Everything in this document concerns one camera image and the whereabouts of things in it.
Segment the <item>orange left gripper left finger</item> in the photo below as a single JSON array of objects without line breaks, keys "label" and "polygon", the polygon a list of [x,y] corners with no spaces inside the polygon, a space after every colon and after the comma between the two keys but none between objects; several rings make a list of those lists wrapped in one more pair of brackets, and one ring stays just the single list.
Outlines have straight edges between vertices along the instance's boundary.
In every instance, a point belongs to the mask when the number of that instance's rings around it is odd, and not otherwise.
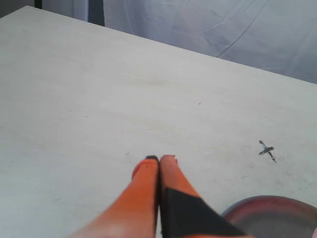
[{"label": "orange left gripper left finger", "polygon": [[158,217],[159,160],[151,155],[134,169],[122,194],[72,238],[154,238]]}]

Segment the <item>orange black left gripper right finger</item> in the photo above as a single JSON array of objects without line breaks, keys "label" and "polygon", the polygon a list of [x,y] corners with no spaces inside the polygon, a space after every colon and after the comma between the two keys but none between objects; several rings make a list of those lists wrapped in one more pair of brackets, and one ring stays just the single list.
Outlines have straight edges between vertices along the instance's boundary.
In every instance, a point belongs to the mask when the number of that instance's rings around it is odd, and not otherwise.
[{"label": "orange black left gripper right finger", "polygon": [[173,155],[159,164],[161,229],[164,238],[249,238],[209,207],[181,171]]}]

